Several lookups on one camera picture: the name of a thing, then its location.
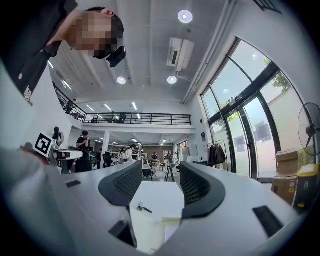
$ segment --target hanging clothes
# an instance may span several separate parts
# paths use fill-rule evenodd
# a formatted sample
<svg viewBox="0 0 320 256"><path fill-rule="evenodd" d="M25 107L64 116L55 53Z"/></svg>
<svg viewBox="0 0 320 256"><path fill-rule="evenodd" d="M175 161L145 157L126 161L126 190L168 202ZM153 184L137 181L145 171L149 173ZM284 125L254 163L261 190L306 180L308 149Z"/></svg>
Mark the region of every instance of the hanging clothes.
<svg viewBox="0 0 320 256"><path fill-rule="evenodd" d="M212 145L208 150L208 166L213 167L226 162L226 154L220 145Z"/></svg>

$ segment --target window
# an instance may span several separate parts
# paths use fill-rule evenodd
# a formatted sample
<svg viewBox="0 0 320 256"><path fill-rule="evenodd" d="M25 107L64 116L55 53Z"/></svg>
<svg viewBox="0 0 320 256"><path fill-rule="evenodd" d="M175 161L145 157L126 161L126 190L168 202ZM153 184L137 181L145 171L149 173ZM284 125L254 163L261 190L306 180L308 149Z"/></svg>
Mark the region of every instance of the window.
<svg viewBox="0 0 320 256"><path fill-rule="evenodd" d="M270 63L266 56L244 41L240 41L231 58L247 73L251 80L255 80Z"/></svg>
<svg viewBox="0 0 320 256"><path fill-rule="evenodd" d="M214 94L212 93L211 89L208 87L208 90L203 95L203 99L206 105L208 118L214 116L217 112L219 112L219 108L216 102L216 99L214 97Z"/></svg>
<svg viewBox="0 0 320 256"><path fill-rule="evenodd" d="M250 80L229 60L217 79L213 82L212 88L223 109L249 85Z"/></svg>

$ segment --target large window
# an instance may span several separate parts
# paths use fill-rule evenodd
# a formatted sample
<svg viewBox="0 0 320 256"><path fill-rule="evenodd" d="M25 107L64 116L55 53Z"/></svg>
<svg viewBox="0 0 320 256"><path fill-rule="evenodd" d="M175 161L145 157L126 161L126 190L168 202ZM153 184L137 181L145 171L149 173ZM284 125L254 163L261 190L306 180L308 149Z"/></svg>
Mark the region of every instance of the large window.
<svg viewBox="0 0 320 256"><path fill-rule="evenodd" d="M314 162L299 139L301 99L277 65L250 44L234 43L202 99L213 141L227 147L229 163L221 169L231 165L234 173L270 182L280 150L298 149L300 166ZM307 126L307 113L301 115Z"/></svg>

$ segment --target cardboard box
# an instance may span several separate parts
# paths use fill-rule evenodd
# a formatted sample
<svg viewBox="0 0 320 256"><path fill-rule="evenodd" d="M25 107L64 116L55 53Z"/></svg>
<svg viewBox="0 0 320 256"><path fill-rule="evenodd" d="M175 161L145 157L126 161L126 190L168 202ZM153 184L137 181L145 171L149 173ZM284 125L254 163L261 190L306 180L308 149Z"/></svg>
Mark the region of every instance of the cardboard box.
<svg viewBox="0 0 320 256"><path fill-rule="evenodd" d="M272 180L272 188L275 194L285 200L288 204L292 205L296 187L297 187L297 176L290 177L274 177Z"/></svg>
<svg viewBox="0 0 320 256"><path fill-rule="evenodd" d="M278 177L291 177L299 171L298 150L296 148L282 150L276 153L276 172Z"/></svg>

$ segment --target white wall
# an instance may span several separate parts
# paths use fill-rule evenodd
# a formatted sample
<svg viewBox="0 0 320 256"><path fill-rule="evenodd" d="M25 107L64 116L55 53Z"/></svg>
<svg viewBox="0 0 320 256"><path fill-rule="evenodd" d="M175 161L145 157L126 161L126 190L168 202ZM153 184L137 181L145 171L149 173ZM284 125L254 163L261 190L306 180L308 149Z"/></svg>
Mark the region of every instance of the white wall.
<svg viewBox="0 0 320 256"><path fill-rule="evenodd" d="M64 135L64 143L61 147L67 149L72 124L58 100L48 67L40 78L30 102L33 103L32 109L35 115L26 130L22 144L30 142L34 146L40 133L51 136L54 128L59 127Z"/></svg>
<svg viewBox="0 0 320 256"><path fill-rule="evenodd" d="M10 79L0 60L0 145L6 149L18 149L35 116L34 109L25 101Z"/></svg>

